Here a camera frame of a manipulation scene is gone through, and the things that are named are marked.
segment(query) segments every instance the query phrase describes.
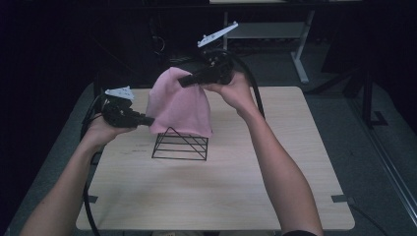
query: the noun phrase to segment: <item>hand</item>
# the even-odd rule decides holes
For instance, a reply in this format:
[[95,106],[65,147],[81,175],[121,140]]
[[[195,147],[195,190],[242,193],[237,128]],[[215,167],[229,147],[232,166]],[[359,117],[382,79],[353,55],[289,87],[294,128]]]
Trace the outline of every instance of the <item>hand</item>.
[[136,128],[115,128],[105,122],[101,114],[96,114],[82,142],[90,148],[100,148],[114,140],[118,135],[131,132]]
[[229,85],[209,84],[203,85],[202,88],[219,93],[227,104],[237,110],[240,116],[250,111],[258,111],[252,98],[249,83],[243,73],[233,72],[233,78]]

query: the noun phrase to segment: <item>left arm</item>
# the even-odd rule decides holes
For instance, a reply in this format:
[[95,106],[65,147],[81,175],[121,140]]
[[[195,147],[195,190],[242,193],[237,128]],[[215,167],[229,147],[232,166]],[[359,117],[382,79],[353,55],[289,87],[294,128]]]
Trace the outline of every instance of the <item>left arm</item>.
[[93,155],[117,135],[131,130],[111,127],[102,117],[94,119],[58,181],[30,215],[21,235],[71,235]]

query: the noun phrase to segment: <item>dark background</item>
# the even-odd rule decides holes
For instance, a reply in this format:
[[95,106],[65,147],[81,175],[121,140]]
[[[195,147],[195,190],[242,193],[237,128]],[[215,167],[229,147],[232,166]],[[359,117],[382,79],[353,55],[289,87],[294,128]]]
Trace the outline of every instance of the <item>dark background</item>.
[[[324,71],[369,71],[417,133],[416,9],[386,2],[343,14],[318,11],[309,39],[332,42]],[[0,17],[0,233],[87,85],[100,78],[108,85],[150,87],[169,55],[192,50],[189,45],[222,23],[219,12],[165,12],[159,19],[153,12],[103,13],[63,0],[1,1]],[[156,33],[166,38],[160,55],[154,53]]]

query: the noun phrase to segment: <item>black wire rack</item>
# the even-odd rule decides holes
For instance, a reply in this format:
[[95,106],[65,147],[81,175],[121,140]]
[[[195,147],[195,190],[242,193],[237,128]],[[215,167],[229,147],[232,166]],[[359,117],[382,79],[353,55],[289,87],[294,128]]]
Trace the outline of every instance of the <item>black wire rack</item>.
[[169,127],[159,133],[152,152],[152,158],[207,160],[209,138],[180,134]]

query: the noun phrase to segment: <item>forearm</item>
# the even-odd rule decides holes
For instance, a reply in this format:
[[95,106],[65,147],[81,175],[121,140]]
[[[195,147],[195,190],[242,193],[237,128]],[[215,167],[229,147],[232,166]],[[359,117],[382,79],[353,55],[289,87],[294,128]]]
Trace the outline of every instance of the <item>forearm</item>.
[[51,191],[26,222],[21,235],[71,235],[80,211],[89,162],[96,147],[81,143]]
[[248,125],[268,196],[283,232],[323,230],[310,186],[258,110],[241,112]]

